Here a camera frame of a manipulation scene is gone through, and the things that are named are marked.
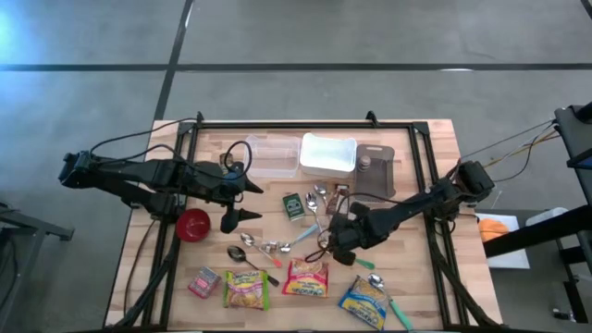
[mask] black cable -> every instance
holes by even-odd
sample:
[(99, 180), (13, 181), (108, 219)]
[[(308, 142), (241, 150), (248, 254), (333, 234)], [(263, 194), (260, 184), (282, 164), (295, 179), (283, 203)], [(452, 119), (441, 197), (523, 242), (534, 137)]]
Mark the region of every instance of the black cable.
[(100, 163), (97, 163), (97, 165), (98, 165), (98, 166), (104, 166), (104, 165), (115, 164), (115, 163), (119, 163), (119, 162), (127, 162), (127, 161), (129, 161), (130, 159), (134, 159), (134, 158), (136, 158), (136, 157), (140, 157), (140, 156), (142, 156), (142, 155), (148, 154), (148, 153), (150, 153), (151, 151), (153, 151), (154, 149), (157, 149), (157, 148), (165, 148), (165, 149), (167, 149), (169, 152), (173, 153), (173, 155), (174, 155), (175, 157), (177, 157), (177, 158), (181, 158), (181, 159), (185, 160), (184, 158), (180, 157), (180, 155), (178, 155), (178, 154), (175, 152), (175, 150), (174, 150), (173, 148), (171, 148), (170, 146), (168, 146), (168, 145), (166, 145), (166, 144), (164, 144), (164, 143), (159, 143), (159, 144), (157, 144), (157, 145), (155, 145), (155, 146), (152, 146), (152, 147), (150, 147), (150, 148), (146, 149), (145, 151), (143, 151), (143, 152), (141, 152), (141, 153), (133, 154), (132, 156), (127, 156), (127, 157), (120, 157), (120, 158), (117, 158), (117, 159), (113, 159), (113, 160), (109, 160), (109, 161), (100, 162)]
[(541, 126), (545, 126), (545, 125), (549, 124), (552, 121), (553, 121), (553, 119), (552, 120), (547, 120), (547, 121), (545, 121), (543, 123), (540, 123), (538, 125), (535, 125), (535, 126), (531, 127), (530, 129), (525, 129), (525, 130), (521, 131), (520, 133), (514, 134), (514, 135), (512, 135), (512, 136), (510, 136), (508, 138), (505, 138), (505, 139), (500, 140), (498, 142), (492, 143), (492, 144), (490, 144), (487, 147), (484, 147), (484, 148), (481, 148), (479, 150), (476, 150), (476, 151), (474, 151), (474, 152), (472, 152), (470, 154), (465, 154), (465, 155), (461, 156), (461, 159), (464, 159), (465, 157), (469, 157), (469, 156), (474, 155), (474, 154), (477, 154), (477, 153), (481, 153), (481, 152), (483, 152), (483, 151), (485, 151), (485, 150), (487, 150), (487, 149), (489, 149), (491, 147), (497, 146), (500, 143), (504, 143), (504, 142), (506, 142), (508, 140), (511, 140), (511, 139), (513, 139), (515, 137), (518, 137), (518, 136), (522, 135), (522, 134), (525, 134), (525, 133), (527, 133), (527, 132), (529, 132), (531, 130), (537, 129), (537, 128), (541, 127)]
[(501, 181), (506, 181), (506, 180), (510, 180), (510, 179), (515, 179), (516, 177), (520, 176), (520, 174), (522, 174), (526, 170), (526, 167), (528, 167), (528, 162), (530, 162), (530, 154), (533, 151), (533, 146), (534, 146), (533, 144), (537, 141), (539, 136), (540, 136), (540, 134), (538, 134), (533, 139), (533, 141), (530, 142), (530, 146), (528, 147), (528, 155), (526, 156), (526, 161), (524, 162), (524, 166), (522, 167), (522, 169), (520, 169), (520, 171), (518, 171), (516, 174), (509, 176), (505, 179), (493, 179), (492, 181), (493, 182), (501, 182)]
[(144, 247), (144, 243), (148, 239), (148, 234), (150, 233), (150, 229), (152, 229), (154, 222), (156, 222), (156, 220), (152, 220), (150, 227), (148, 227), (148, 229), (146, 230), (146, 233), (144, 233), (144, 237), (142, 237), (142, 241), (140, 242), (140, 246), (138, 247), (138, 251), (136, 252), (136, 257), (134, 258), (133, 264), (131, 265), (131, 270), (129, 272), (128, 282), (126, 283), (126, 290), (125, 290), (125, 293), (123, 294), (123, 315), (124, 316), (126, 315), (126, 312), (128, 311), (128, 293), (130, 292), (131, 278), (133, 277), (133, 272), (136, 270), (136, 265), (138, 264), (138, 259), (140, 258), (140, 252), (142, 251), (142, 248)]
[(17, 262), (17, 245), (12, 239), (10, 239), (10, 245), (12, 246), (12, 265), (14, 268), (14, 275), (12, 276), (12, 282), (10, 282), (10, 287), (6, 291), (4, 299), (2, 300), (2, 302), (0, 302), (0, 311), (4, 308), (6, 301), (8, 301), (8, 296), (10, 296), (12, 289), (15, 287), (15, 284), (17, 283), (17, 277), (19, 275), (19, 263)]
[(228, 170), (232, 170), (231, 167), (228, 167), (228, 155), (232, 152), (232, 149), (234, 147), (236, 147), (238, 144), (244, 144), (247, 147), (247, 151), (249, 152), (249, 162), (247, 162), (247, 166), (244, 168), (244, 170), (242, 171), (242, 173), (240, 173), (238, 176), (234, 177), (234, 178), (225, 178), (223, 177), (219, 177), (216, 175), (212, 175), (208, 172), (205, 172), (203, 170), (200, 170), (199, 168), (196, 168), (195, 165), (193, 165), (192, 163), (189, 163), (183, 156), (181, 156), (180, 154), (177, 154), (177, 152), (175, 152), (175, 150), (173, 148), (171, 148), (170, 146), (164, 144), (164, 143), (159, 143), (153, 147), (150, 147), (148, 149), (146, 149), (145, 151), (141, 152), (141, 153), (137, 153), (134, 154), (132, 156), (127, 156), (127, 157), (121, 157), (121, 158), (117, 158), (117, 159), (113, 159), (113, 160), (109, 160), (109, 161), (104, 161), (104, 162), (100, 162), (98, 163), (99, 166), (104, 166), (104, 165), (109, 165), (109, 164), (114, 164), (114, 163), (119, 163), (119, 162), (127, 162), (130, 159), (136, 158), (136, 157), (140, 157), (142, 155), (148, 154), (149, 152), (151, 152), (152, 150), (156, 149), (156, 148), (165, 148), (167, 149), (170, 153), (173, 154), (173, 156), (175, 156), (177, 159), (179, 159), (180, 161), (182, 161), (183, 163), (185, 163), (185, 165), (187, 165), (187, 167), (189, 167), (191, 170), (195, 171), (195, 172), (199, 172), (202, 173), (206, 176), (215, 178), (215, 179), (223, 179), (223, 180), (236, 180), (241, 178), (242, 176), (244, 176), (247, 171), (249, 171), (249, 169), (251, 168), (251, 163), (253, 162), (253, 151), (251, 150), (251, 145), (249, 143), (247, 143), (246, 141), (237, 141), (234, 142), (230, 145), (230, 147), (227, 149), (226, 151), (226, 155), (224, 156), (224, 166), (228, 169)]
[(314, 263), (315, 261), (320, 260), (323, 257), (323, 255), (325, 255), (325, 253), (327, 253), (329, 251), (328, 245), (327, 246), (323, 246), (323, 242), (322, 242), (323, 240), (321, 239), (321, 235), (323, 235), (323, 233), (325, 233), (327, 231), (329, 231), (328, 228), (326, 228), (325, 230), (319, 232), (319, 234), (316, 235), (316, 244), (318, 245), (319, 250), (317, 250), (317, 251), (315, 251), (313, 253), (308, 254), (304, 258), (304, 262), (309, 263), (309, 264), (310, 263)]
[(180, 123), (180, 122), (183, 122), (183, 121), (187, 121), (187, 120), (196, 120), (196, 118), (194, 118), (194, 117), (187, 117), (187, 118), (175, 120), (173, 122), (169, 122), (169, 123), (167, 123), (167, 124), (165, 124), (165, 125), (163, 125), (161, 127), (155, 128), (155, 129), (149, 129), (149, 130), (145, 130), (145, 131), (141, 131), (141, 132), (137, 132), (137, 133), (131, 133), (131, 134), (128, 134), (128, 135), (123, 135), (123, 136), (112, 138), (112, 139), (107, 139), (105, 141), (101, 141), (101, 142), (95, 144), (94, 147), (91, 148), (90, 153), (92, 154), (95, 149), (99, 148), (100, 146), (102, 146), (102, 145), (104, 145), (106, 143), (115, 142), (115, 141), (119, 141), (119, 140), (131, 138), (131, 137), (134, 137), (134, 136), (139, 136), (139, 135), (144, 135), (144, 134), (152, 133), (154, 131), (163, 129), (166, 126), (170, 126), (170, 125), (177, 124), (177, 123)]

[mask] red bowl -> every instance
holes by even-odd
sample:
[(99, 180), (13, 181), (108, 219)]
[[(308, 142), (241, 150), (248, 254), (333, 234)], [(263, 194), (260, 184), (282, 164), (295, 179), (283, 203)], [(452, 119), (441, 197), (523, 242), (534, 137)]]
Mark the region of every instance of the red bowl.
[(183, 241), (201, 241), (210, 232), (210, 216), (201, 209), (188, 209), (177, 220), (177, 236)]

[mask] spoon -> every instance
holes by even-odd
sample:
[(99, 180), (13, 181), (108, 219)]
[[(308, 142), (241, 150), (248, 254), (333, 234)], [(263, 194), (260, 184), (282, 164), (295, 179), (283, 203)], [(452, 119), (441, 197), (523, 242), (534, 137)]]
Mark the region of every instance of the spoon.
[(282, 244), (280, 246), (280, 248), (279, 248), (279, 251), (282, 252), (282, 253), (288, 253), (291, 250), (292, 245), (294, 245), (297, 242), (302, 241), (303, 239), (307, 238), (310, 234), (312, 234), (313, 232), (315, 232), (315, 230), (317, 228), (318, 228), (317, 225), (312, 225), (306, 231), (304, 231), (300, 236), (298, 236), (296, 238), (296, 240), (294, 240), (293, 242)]
[(318, 226), (318, 231), (323, 232), (323, 226), (321, 226), (321, 221), (318, 220), (318, 216), (316, 215), (316, 209), (318, 208), (318, 203), (316, 203), (316, 195), (312, 194), (311, 192), (306, 193), (306, 207), (310, 209), (311, 212), (314, 214), (314, 220), (316, 221), (316, 225)]
[(269, 260), (271, 260), (277, 268), (281, 268), (281, 262), (278, 259), (272, 257), (271, 254), (261, 250), (257, 245), (255, 245), (255, 238), (253, 236), (246, 232), (242, 232), (240, 234), (240, 239), (248, 247), (254, 246), (255, 249), (259, 250), (260, 253), (263, 253), (267, 258), (269, 258)]
[[(234, 245), (230, 245), (227, 248), (227, 252), (228, 252), (228, 256), (230, 256), (230, 258), (232, 260), (234, 260), (237, 263), (247, 263), (249, 265), (251, 265), (252, 268), (256, 269), (256, 270), (260, 270), (259, 268), (257, 268), (257, 266), (251, 264), (248, 260), (247, 260), (247, 253), (245, 253), (245, 251), (243, 249), (241, 249), (238, 246), (234, 246)], [(272, 285), (274, 285), (274, 287), (279, 286), (279, 281), (277, 281), (276, 279), (274, 279), (273, 277), (271, 277), (270, 275), (267, 276), (267, 281), (269, 281), (269, 283), (271, 283)]]
[(405, 326), (405, 329), (413, 330), (413, 325), (411, 324), (409, 318), (407, 318), (407, 316), (403, 313), (399, 305), (397, 305), (395, 301), (392, 300), (392, 297), (390, 297), (390, 295), (387, 294), (387, 291), (384, 290), (385, 281), (382, 279), (382, 277), (380, 277), (380, 275), (378, 274), (370, 273), (368, 275), (368, 282), (370, 282), (370, 284), (374, 287), (382, 290), (387, 295), (388, 303), (390, 304), (392, 311), (395, 313), (395, 315), (397, 315), (401, 323)]
[(317, 194), (321, 195), (321, 198), (323, 198), (323, 202), (325, 202), (325, 207), (327, 207), (327, 186), (324, 183), (320, 183), (320, 184), (315, 184), (314, 185), (314, 191)]

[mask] gray floor tile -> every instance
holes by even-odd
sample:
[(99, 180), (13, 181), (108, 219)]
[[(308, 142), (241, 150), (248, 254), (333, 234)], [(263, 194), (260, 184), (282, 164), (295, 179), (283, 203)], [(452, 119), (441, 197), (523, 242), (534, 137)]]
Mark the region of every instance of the gray floor tile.
[[(463, 154), (551, 119), (555, 108), (584, 104), (592, 72), (398, 72), (191, 74), (175, 79), (165, 118), (207, 119), (451, 118)], [(473, 156), (489, 161), (535, 132)], [(492, 178), (517, 172), (525, 155), (492, 167)], [(561, 139), (539, 145), (528, 169), (501, 183), (484, 207), (571, 208), (584, 202), (565, 167)]]
[(455, 0), (462, 48), (478, 62), (590, 62), (592, 20), (580, 0)]
[(183, 0), (0, 2), (0, 63), (167, 63)]
[[(23, 213), (76, 229), (71, 242), (47, 238), (15, 309), (11, 332), (98, 328), (103, 323), (130, 210), (98, 190), (57, 180), (67, 152), (152, 126), (161, 73), (0, 73), (0, 198)], [(124, 156), (146, 137), (97, 150)]]
[(591, 32), (579, 0), (201, 0), (180, 62), (579, 62)]

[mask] white box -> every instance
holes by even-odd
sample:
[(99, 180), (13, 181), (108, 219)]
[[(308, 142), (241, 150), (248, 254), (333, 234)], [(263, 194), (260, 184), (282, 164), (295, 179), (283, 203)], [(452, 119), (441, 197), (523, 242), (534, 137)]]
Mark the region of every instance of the white box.
[(302, 171), (317, 176), (347, 178), (355, 169), (357, 146), (353, 138), (338, 140), (306, 133), (302, 137), (300, 152)]

